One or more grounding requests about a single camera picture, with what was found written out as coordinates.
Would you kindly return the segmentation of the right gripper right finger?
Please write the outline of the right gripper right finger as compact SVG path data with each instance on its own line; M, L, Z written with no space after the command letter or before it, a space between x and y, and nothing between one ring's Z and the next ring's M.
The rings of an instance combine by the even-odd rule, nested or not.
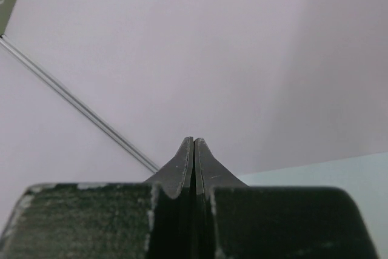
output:
M198 258L377 258L351 196L335 187L247 186L194 142Z

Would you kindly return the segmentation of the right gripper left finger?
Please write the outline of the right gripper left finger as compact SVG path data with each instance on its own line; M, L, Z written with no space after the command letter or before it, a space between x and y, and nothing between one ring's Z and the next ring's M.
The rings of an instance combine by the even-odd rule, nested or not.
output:
M35 184L1 235L2 258L189 258L193 138L142 183Z

